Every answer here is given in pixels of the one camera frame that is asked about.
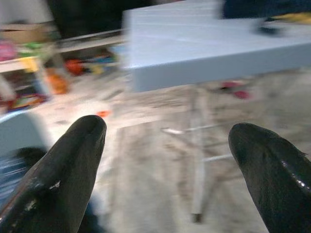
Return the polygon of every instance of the pink toy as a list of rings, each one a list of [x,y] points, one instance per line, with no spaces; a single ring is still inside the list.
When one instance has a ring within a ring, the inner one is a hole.
[[[238,82],[224,82],[223,83],[223,88],[227,88],[227,89],[230,89],[236,86],[241,86],[241,84]],[[236,91],[236,92],[233,92],[233,94],[237,98],[243,99],[243,100],[249,99],[251,97],[251,95],[247,91]]]
[[[0,62],[16,58],[17,52],[13,43],[0,40]]]

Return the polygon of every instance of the toy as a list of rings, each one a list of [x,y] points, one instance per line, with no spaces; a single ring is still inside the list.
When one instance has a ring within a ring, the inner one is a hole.
[[[67,70],[75,76],[83,74],[82,61],[79,59],[71,59],[66,61]]]
[[[43,57],[43,45],[37,42],[22,44],[17,47],[19,57]]]
[[[27,73],[38,71],[38,64],[34,57],[21,57],[18,59],[25,67]]]
[[[96,115],[98,115],[99,117],[107,117],[108,115],[110,115],[110,113],[111,111],[100,111]]]
[[[55,73],[54,68],[47,69],[48,81],[53,88],[53,93],[56,95],[66,94],[68,92],[68,83],[59,74]]]
[[[0,40],[0,62],[16,58],[17,52],[13,43]]]
[[[221,90],[232,90],[234,89],[234,87],[237,87],[237,86],[241,86],[240,83],[238,82],[224,82],[223,83],[223,87],[221,88]],[[246,100],[246,99],[249,99],[251,96],[250,94],[247,92],[247,91],[235,91],[235,92],[232,92],[237,98],[239,99],[243,99],[243,100]]]
[[[281,19],[288,22],[296,22],[300,24],[311,24],[311,13],[297,13],[297,14],[286,14],[282,16],[273,17],[275,19]]]
[[[47,100],[46,96],[40,94],[19,95],[15,100],[8,101],[8,112],[35,107]]]
[[[102,74],[105,72],[104,67],[100,64],[91,64],[89,67],[93,74]]]
[[[90,62],[95,63],[113,63],[115,62],[114,54],[110,52],[107,48],[101,50],[100,55],[95,56],[92,59],[89,59]]]

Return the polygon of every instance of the clutter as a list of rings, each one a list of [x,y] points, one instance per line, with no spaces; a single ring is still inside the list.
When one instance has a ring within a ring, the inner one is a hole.
[[[239,82],[223,82],[221,90],[226,90],[231,92],[235,87],[241,86]],[[247,91],[233,91],[232,94],[242,100],[249,99],[251,96]]]
[[[111,111],[100,111],[96,115],[98,115],[99,117],[107,117],[110,114],[111,114]]]
[[[15,45],[10,41],[0,40],[0,62],[16,58]]]
[[[65,66],[67,70],[75,76],[83,74],[82,61],[79,59],[67,60]]]
[[[0,26],[0,31],[3,38],[17,44],[47,41],[41,24],[4,24]]]
[[[59,74],[56,74],[54,68],[47,69],[48,81],[53,88],[53,93],[56,95],[66,94],[68,92],[67,81]]]
[[[25,72],[33,73],[38,71],[38,65],[35,57],[21,57],[18,60],[25,66]]]
[[[8,102],[8,112],[35,107],[46,100],[46,96],[41,94],[20,95],[15,100]]]
[[[18,46],[17,48],[19,57],[42,57],[44,54],[43,44],[32,42]]]
[[[6,90],[6,92],[2,92],[5,102],[14,101],[21,96],[45,95],[45,91],[33,73],[15,71],[6,74],[2,78],[1,85],[4,85],[3,88]]]
[[[100,51],[100,54],[95,56],[90,61],[95,63],[112,63],[114,62],[114,54],[110,52],[107,48],[104,48]]]
[[[300,24],[311,24],[311,13],[286,14],[282,16],[273,17],[288,22],[295,22]]]
[[[2,75],[0,75],[0,97],[2,101],[10,101],[16,98],[13,87]]]
[[[126,56],[126,46],[124,44],[113,45],[109,50],[114,54],[115,61],[122,61]]]
[[[223,18],[264,18],[256,25],[258,32],[267,35],[280,35],[283,30],[270,26],[270,22],[276,16],[295,15],[299,20],[311,23],[310,21],[311,1],[309,0],[225,0],[223,6]]]
[[[105,72],[104,67],[100,64],[91,64],[89,65],[89,68],[90,68],[90,71],[96,75],[99,75]]]

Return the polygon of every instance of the red object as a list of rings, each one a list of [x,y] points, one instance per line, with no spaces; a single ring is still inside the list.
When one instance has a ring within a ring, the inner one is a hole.
[[[66,68],[73,75],[77,76],[83,74],[83,67],[79,59],[72,59],[66,61]]]
[[[96,115],[98,115],[99,117],[107,117],[110,113],[111,111],[100,111]]]
[[[231,88],[231,87],[235,87],[235,86],[241,86],[241,84],[238,82],[224,82],[223,83],[223,87],[226,87],[226,88]],[[251,98],[251,95],[247,91],[236,91],[233,94],[237,98],[243,99],[243,100]]]
[[[15,100],[7,101],[7,111],[13,112],[34,107],[47,101],[47,97],[41,94],[18,95]]]
[[[9,41],[0,41],[0,62],[15,59],[17,52],[13,43]]]

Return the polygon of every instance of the yellow object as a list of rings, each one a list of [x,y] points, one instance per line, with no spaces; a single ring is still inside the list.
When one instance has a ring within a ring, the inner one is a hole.
[[[102,65],[92,65],[91,66],[92,72],[94,74],[102,74],[104,73],[104,69]]]
[[[274,18],[301,24],[311,24],[311,13],[286,14]]]
[[[34,57],[22,57],[19,58],[19,61],[23,63],[27,73],[38,71],[38,65]]]

